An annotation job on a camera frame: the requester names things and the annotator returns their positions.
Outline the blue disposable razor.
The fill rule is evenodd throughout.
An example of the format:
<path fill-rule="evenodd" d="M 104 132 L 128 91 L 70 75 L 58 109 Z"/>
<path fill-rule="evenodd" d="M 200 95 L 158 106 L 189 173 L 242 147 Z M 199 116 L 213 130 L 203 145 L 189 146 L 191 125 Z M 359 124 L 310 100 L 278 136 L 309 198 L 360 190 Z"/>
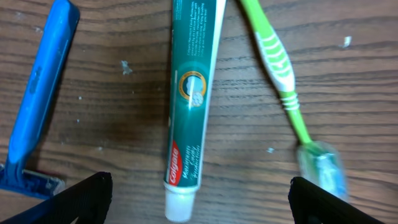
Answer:
<path fill-rule="evenodd" d="M 27 170 L 25 165 L 39 144 L 79 18 L 71 1 L 53 2 L 1 165 L 3 190 L 47 200 L 65 188 L 63 180 Z"/>

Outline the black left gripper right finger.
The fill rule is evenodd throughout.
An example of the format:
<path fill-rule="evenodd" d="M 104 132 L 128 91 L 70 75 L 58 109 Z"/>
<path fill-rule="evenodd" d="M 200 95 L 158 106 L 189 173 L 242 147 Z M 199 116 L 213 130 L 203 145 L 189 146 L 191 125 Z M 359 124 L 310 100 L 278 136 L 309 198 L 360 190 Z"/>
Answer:
<path fill-rule="evenodd" d="M 295 224 L 383 224 L 303 177 L 290 181 L 288 200 Z"/>

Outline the green white toothpaste tube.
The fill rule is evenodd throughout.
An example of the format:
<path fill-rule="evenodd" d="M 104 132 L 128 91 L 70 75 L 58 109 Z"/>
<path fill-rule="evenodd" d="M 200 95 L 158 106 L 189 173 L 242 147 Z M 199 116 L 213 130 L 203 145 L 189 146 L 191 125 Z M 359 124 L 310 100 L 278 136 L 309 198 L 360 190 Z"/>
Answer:
<path fill-rule="evenodd" d="M 205 136 L 226 0 L 174 0 L 165 216 L 191 219 L 201 186 Z"/>

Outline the green toothbrush with cap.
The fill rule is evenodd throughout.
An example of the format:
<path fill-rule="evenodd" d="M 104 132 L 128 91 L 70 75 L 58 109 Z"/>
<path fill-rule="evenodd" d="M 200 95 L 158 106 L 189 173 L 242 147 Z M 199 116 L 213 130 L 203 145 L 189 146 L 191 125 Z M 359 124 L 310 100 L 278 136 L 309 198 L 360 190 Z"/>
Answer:
<path fill-rule="evenodd" d="M 311 138 L 300 111 L 295 74 L 289 55 L 258 0 L 241 0 L 262 62 L 298 138 L 297 159 L 303 178 L 342 199 L 348 199 L 343 163 L 330 144 Z"/>

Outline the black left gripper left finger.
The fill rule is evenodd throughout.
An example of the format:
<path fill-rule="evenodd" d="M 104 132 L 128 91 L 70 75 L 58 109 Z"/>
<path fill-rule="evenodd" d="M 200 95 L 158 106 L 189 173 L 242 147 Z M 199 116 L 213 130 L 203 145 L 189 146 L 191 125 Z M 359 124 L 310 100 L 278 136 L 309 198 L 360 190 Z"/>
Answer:
<path fill-rule="evenodd" d="M 113 180 L 98 172 L 56 196 L 20 213 L 2 224 L 103 224 L 112 201 Z"/>

